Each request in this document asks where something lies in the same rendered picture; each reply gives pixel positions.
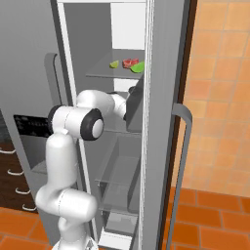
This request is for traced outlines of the large green lemon wedge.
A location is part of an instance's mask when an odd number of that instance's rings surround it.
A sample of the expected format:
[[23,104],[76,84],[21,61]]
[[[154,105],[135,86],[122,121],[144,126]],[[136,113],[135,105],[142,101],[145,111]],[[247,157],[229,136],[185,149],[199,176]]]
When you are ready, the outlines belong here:
[[141,73],[145,70],[145,63],[144,62],[139,62],[136,64],[132,64],[130,67],[131,71],[134,73]]

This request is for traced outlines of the red raw steak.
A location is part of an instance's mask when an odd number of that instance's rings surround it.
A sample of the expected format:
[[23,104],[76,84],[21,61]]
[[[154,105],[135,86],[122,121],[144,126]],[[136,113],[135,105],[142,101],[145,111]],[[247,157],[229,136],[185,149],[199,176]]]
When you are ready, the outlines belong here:
[[138,59],[126,59],[122,61],[122,66],[124,68],[131,68],[133,65],[138,64]]

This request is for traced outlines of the dark wood drawer cabinet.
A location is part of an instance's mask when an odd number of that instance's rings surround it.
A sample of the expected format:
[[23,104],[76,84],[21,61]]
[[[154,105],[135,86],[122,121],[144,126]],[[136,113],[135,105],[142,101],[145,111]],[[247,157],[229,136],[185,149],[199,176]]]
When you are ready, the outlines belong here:
[[0,143],[0,207],[37,212],[24,171],[11,142]]

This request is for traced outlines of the glass fridge shelf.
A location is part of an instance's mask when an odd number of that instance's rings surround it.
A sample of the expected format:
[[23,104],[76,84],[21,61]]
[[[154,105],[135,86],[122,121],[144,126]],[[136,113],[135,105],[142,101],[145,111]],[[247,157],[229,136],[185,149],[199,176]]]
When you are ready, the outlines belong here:
[[96,181],[100,183],[128,186],[133,180],[137,169],[139,157],[132,156],[111,156],[102,166]]
[[142,132],[142,127],[143,120],[139,115],[135,115],[129,123],[122,120],[116,114],[107,116],[104,119],[104,129],[108,132],[140,134]]
[[[87,70],[88,77],[102,78],[120,78],[120,79],[140,79],[144,76],[141,73],[134,73],[130,69],[122,66],[122,61],[125,59],[138,59],[142,62],[145,59],[144,50],[121,50],[112,49],[104,57],[102,57],[94,66]],[[117,68],[110,68],[109,64],[119,61]]]

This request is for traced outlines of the clear fridge drawer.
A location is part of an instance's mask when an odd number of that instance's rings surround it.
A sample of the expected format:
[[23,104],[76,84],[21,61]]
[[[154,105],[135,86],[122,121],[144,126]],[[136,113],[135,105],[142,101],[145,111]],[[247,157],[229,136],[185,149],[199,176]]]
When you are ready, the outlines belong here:
[[103,211],[104,229],[108,232],[132,236],[138,216]]

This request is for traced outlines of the grey fridge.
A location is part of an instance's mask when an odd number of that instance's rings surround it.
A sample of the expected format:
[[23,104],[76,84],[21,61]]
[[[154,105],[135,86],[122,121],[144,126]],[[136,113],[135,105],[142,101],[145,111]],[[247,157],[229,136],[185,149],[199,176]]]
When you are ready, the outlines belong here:
[[[112,49],[145,50],[146,44],[146,0],[58,0],[59,3],[91,3],[96,6],[94,22],[91,24],[91,55],[94,66]],[[89,77],[97,85],[92,89],[103,92],[125,93],[129,91],[129,123],[135,115],[143,119],[144,77],[140,79],[120,79]],[[139,211],[140,218],[141,165],[138,186],[134,190],[130,208]],[[138,231],[134,250],[138,250]]]

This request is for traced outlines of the plain grey fridge door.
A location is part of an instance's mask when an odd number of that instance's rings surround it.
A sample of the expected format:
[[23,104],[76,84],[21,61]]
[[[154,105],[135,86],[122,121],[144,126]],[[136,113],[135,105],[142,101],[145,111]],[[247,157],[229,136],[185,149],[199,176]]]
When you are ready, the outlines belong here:
[[[146,0],[144,113],[138,250],[155,250],[162,221],[166,153],[185,0]],[[169,205],[173,205],[185,132],[181,121]]]

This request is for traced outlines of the grey fridge door with dispenser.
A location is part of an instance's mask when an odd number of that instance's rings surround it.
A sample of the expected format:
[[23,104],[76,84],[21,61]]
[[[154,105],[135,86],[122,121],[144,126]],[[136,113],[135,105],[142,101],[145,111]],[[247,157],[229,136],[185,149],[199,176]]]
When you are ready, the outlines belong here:
[[23,134],[20,119],[45,117],[54,106],[44,67],[47,53],[57,55],[62,104],[97,86],[86,76],[93,64],[95,8],[57,0],[0,0],[0,109],[32,196],[47,182],[34,170],[45,164],[46,139]]

